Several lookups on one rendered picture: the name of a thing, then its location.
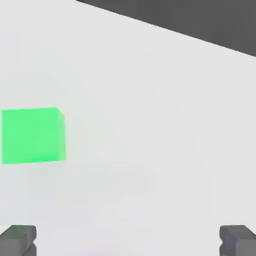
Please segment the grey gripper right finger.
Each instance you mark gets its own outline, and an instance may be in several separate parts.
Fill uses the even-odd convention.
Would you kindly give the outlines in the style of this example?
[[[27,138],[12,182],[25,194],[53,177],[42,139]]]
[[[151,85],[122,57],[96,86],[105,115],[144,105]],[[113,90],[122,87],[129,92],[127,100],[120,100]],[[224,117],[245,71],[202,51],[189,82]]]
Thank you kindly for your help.
[[[219,256],[256,256],[256,234],[245,225],[222,225]]]

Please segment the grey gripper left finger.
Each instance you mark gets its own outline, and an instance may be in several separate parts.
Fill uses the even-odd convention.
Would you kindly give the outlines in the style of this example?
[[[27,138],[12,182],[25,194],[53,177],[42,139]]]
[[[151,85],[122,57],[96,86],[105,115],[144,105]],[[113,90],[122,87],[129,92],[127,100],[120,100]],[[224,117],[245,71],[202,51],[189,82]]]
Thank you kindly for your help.
[[[11,225],[0,234],[0,256],[37,256],[34,225]]]

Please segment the small green cube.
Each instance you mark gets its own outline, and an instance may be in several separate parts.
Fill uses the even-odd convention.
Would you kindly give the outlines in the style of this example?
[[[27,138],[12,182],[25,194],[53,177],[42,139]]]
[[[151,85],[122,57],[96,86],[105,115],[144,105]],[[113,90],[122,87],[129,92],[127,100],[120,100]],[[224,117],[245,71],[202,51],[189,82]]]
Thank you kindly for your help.
[[[65,159],[65,117],[58,108],[1,111],[3,164],[55,162]]]

